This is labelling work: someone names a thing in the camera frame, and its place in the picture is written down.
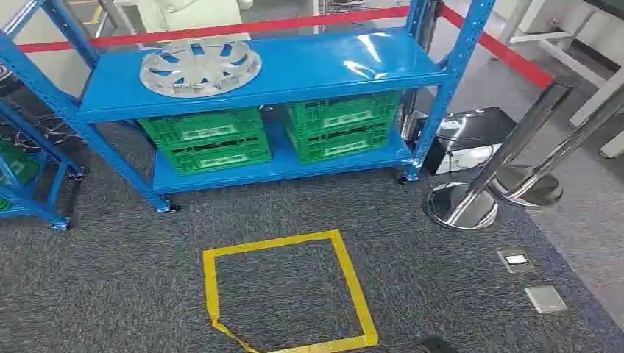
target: stanchion base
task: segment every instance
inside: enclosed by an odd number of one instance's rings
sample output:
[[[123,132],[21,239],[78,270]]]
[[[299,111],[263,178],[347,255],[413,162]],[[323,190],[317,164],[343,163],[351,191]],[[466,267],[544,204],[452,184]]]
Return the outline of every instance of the stanchion base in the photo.
[[[425,212],[442,226],[457,230],[479,230],[493,225],[500,216],[497,200],[484,191],[451,224],[447,219],[455,206],[463,199],[468,184],[451,182],[435,187],[427,196]]]
[[[531,172],[529,165],[504,165],[496,173],[496,179],[492,183],[495,193],[519,206],[530,208],[542,208],[555,204],[564,195],[564,189],[552,174],[542,177],[537,184],[517,199],[506,196],[507,191],[516,186]]]

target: yellow floor tape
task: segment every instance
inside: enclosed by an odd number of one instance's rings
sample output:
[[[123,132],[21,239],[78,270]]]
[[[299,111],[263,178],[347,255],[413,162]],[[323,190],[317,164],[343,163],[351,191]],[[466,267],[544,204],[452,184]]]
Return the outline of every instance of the yellow floor tape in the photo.
[[[236,337],[225,325],[219,323],[219,292],[217,291],[216,281],[216,258],[231,254],[239,254],[242,252],[253,252],[255,250],[263,250],[284,245],[293,245],[304,243],[312,240],[331,240],[338,262],[342,267],[344,278],[347,280],[347,287],[351,293],[355,313],[358,316],[362,331],[364,334],[358,337],[344,338],[341,340],[332,340],[330,342],[315,343],[308,346],[281,349],[271,353],[330,353],[342,352],[350,349],[358,349],[377,344],[378,336],[375,325],[366,305],[364,293],[360,286],[355,269],[347,253],[347,247],[342,241],[342,236],[338,230],[330,230],[327,232],[311,233],[306,235],[295,235],[293,237],[278,238],[255,243],[246,243],[241,245],[228,246],[226,248],[208,249],[203,251],[204,275],[206,281],[206,306],[208,307],[208,315],[212,321],[212,325],[219,331],[237,340],[245,351],[251,353],[259,353],[253,349],[247,342]]]

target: crate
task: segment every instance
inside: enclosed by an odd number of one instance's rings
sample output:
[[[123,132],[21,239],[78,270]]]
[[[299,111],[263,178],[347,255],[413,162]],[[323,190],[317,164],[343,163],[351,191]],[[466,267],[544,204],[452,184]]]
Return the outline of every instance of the crate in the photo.
[[[271,159],[264,134],[208,145],[161,150],[180,174],[238,167]]]
[[[299,161],[304,164],[361,153],[382,146],[388,140],[390,129],[392,129],[391,121],[380,122],[301,140],[297,139],[289,126],[286,127],[299,155]]]
[[[375,124],[377,120],[393,121],[400,91],[370,93],[288,105],[290,121],[298,138],[328,132],[330,129],[352,129],[353,124]]]
[[[257,107],[139,119],[138,122],[161,149],[207,145],[247,133],[264,134]]]
[[[22,185],[30,181],[37,175],[37,172],[39,172],[39,165],[30,157],[30,155],[12,146],[7,141],[0,140],[0,153],[2,153],[2,157],[4,157],[4,160],[15,174],[15,178]],[[1,171],[0,184],[9,184],[9,180]],[[0,211],[8,210],[10,207],[10,202],[0,198]]]
[[[6,211],[11,207],[11,203],[0,197],[0,211]]]

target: chrome stanchion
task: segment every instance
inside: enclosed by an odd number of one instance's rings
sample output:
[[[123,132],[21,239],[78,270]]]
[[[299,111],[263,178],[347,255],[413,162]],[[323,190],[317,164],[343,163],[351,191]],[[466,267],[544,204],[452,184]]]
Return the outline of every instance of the chrome stanchion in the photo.
[[[429,0],[427,2],[427,8],[423,15],[422,22],[419,31],[416,31],[418,38],[416,41],[427,53],[431,48],[431,42],[433,41],[433,33],[436,31],[436,25],[438,23],[438,17],[442,13],[443,0]],[[416,129],[416,123],[420,118],[426,118],[427,115],[416,110],[416,94],[418,90],[410,90],[405,96],[403,103],[403,109],[399,117],[398,127],[401,132],[403,140],[408,145],[414,144],[414,130]]]
[[[492,188],[505,199],[525,207],[546,207],[563,196],[563,188],[550,172],[613,115],[624,109],[624,88],[605,101],[584,124],[575,129],[538,166],[507,165]]]
[[[422,18],[422,24],[420,27],[419,35],[417,38],[418,44],[427,53],[431,49],[431,42],[433,42],[433,33],[436,31],[436,25],[438,23],[438,17],[442,13],[443,0],[429,0],[425,14]]]
[[[470,184],[452,182],[434,188],[425,202],[426,213],[436,222],[453,229],[477,230],[491,226],[499,215],[498,202],[488,186],[499,168],[511,162],[527,145],[552,112],[567,97],[576,81],[558,77],[539,97],[503,145]]]

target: blue shelf board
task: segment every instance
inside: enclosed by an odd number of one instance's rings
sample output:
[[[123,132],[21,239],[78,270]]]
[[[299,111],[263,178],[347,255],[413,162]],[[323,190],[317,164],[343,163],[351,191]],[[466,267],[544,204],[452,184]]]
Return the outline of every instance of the blue shelf board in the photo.
[[[152,180],[154,191],[157,193],[178,193],[256,182],[272,182],[322,174],[408,165],[413,160],[412,153],[403,143],[396,129],[392,129],[389,141],[385,146],[368,152],[312,164],[299,162],[297,153],[280,121],[267,121],[265,129],[273,154],[272,160],[265,163],[180,175],[161,153],[156,152]]]
[[[96,123],[196,113],[288,101],[438,85],[453,79],[431,61],[404,29],[251,40],[262,69],[245,86],[201,98],[173,98],[139,80],[150,51],[103,54],[79,108]]]

